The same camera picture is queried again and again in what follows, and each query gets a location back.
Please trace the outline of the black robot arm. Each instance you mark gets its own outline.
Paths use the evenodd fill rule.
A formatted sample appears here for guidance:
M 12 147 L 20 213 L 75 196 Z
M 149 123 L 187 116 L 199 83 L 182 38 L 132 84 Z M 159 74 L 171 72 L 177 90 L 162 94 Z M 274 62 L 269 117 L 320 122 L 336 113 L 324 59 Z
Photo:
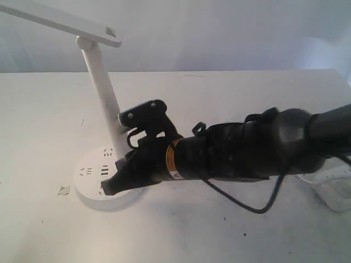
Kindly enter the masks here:
M 309 174 L 328 158 L 350 155 L 349 105 L 316 115 L 270 108 L 242 123 L 198 123 L 187 138 L 166 111 L 163 101 L 153 100 L 118 116 L 130 136 L 146 135 L 126 154 L 117 173 L 101 182 L 107 196 L 171 180 L 255 182 Z

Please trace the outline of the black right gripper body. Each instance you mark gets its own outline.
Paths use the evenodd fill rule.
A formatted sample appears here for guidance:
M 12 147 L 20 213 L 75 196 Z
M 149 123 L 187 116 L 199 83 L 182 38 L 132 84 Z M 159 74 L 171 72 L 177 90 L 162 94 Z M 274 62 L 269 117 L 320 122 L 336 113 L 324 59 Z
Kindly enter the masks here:
M 156 184 L 181 179 L 178 172 L 169 171 L 166 164 L 166 153 L 173 151 L 180 139 L 160 137 L 134 150 L 133 153 L 137 155 L 135 159 L 137 169 L 131 172 L 149 174 Z

